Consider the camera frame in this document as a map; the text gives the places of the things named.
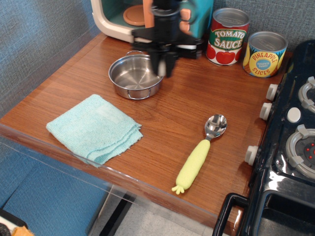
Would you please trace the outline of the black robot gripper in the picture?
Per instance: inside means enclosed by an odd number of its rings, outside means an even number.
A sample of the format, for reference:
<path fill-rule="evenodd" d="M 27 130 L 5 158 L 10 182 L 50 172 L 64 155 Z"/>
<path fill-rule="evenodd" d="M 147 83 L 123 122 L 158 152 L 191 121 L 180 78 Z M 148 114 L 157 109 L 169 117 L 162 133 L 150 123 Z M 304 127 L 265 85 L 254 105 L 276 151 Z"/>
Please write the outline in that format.
<path fill-rule="evenodd" d="M 155 25 L 151 28 L 135 29 L 132 46 L 146 51 L 151 58 L 153 72 L 158 75 L 161 54 L 166 54 L 166 76 L 172 76 L 178 57 L 197 59 L 202 53 L 202 40 L 180 30 L 180 14 L 155 15 Z"/>

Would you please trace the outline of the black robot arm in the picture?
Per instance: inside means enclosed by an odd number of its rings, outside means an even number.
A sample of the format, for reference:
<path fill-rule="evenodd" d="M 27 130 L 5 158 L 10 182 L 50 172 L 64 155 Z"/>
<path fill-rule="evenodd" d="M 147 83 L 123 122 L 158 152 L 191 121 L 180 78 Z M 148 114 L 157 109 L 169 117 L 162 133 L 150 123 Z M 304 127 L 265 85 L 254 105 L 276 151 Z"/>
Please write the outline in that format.
<path fill-rule="evenodd" d="M 177 59 L 201 56 L 203 40 L 180 30 L 179 0 L 155 0 L 151 12 L 154 26 L 132 30 L 132 48 L 149 54 L 157 76 L 171 77 Z"/>

